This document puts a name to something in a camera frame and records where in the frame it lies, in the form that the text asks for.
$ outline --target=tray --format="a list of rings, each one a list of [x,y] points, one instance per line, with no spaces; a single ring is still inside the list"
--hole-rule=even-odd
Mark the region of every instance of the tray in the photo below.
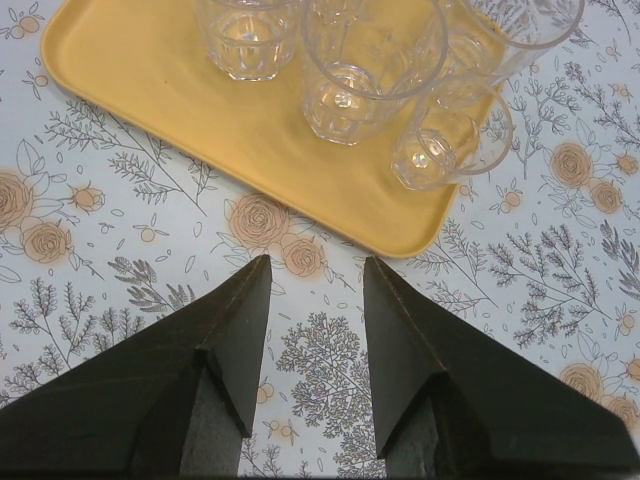
[[[42,57],[63,88],[378,254],[422,252],[455,197],[455,186],[412,192],[393,175],[407,111],[356,147],[316,138],[299,108],[299,62],[271,82],[229,79],[208,60],[190,2],[67,0]]]

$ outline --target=glass mug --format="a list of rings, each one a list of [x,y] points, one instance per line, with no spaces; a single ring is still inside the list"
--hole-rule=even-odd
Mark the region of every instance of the glass mug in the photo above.
[[[567,40],[586,0],[441,0],[449,28],[445,74],[497,86]]]
[[[447,54],[435,0],[305,0],[302,111],[325,140],[378,133],[437,78]]]
[[[293,58],[300,0],[197,0],[213,63],[234,80],[273,79]]]
[[[472,103],[469,88],[479,93]],[[392,170],[410,190],[460,183],[500,165],[513,130],[509,107],[493,87],[471,76],[443,77],[418,102],[395,145]]]

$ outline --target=floral tablecloth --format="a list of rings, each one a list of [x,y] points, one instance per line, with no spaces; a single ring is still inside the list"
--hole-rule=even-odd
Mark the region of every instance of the floral tablecloth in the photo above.
[[[271,315],[240,473],[383,475],[367,252],[57,88],[39,41],[60,4],[0,7],[0,406],[267,251]],[[506,163],[459,187],[432,248],[390,262],[636,440],[639,23],[639,0],[589,0],[571,39],[506,84],[517,124]]]

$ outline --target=drinking glass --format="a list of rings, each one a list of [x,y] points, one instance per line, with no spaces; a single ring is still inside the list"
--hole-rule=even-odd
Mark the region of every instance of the drinking glass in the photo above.
[[[209,58],[234,80],[271,80],[293,58],[300,0],[197,0]]]
[[[469,103],[466,89],[479,92]],[[449,76],[418,102],[396,143],[392,170],[410,190],[429,191],[494,169],[513,139],[509,107],[486,82]]]
[[[497,86],[568,39],[586,0],[441,0],[449,28],[447,74]]]
[[[435,0],[305,0],[302,10],[302,111],[325,140],[378,133],[444,65]]]

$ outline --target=clear glass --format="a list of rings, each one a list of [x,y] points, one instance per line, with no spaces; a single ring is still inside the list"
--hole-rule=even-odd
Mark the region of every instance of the clear glass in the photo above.
[[[497,86],[575,31],[586,0],[440,0],[449,28],[446,74]]]
[[[466,90],[479,92],[469,102]],[[460,183],[496,168],[513,139],[509,107],[489,84],[470,76],[444,77],[418,102],[396,143],[392,170],[411,190]]]
[[[355,145],[378,133],[440,73],[435,0],[305,0],[302,111],[315,134]]]
[[[300,0],[196,0],[209,58],[234,80],[271,80],[293,58]]]

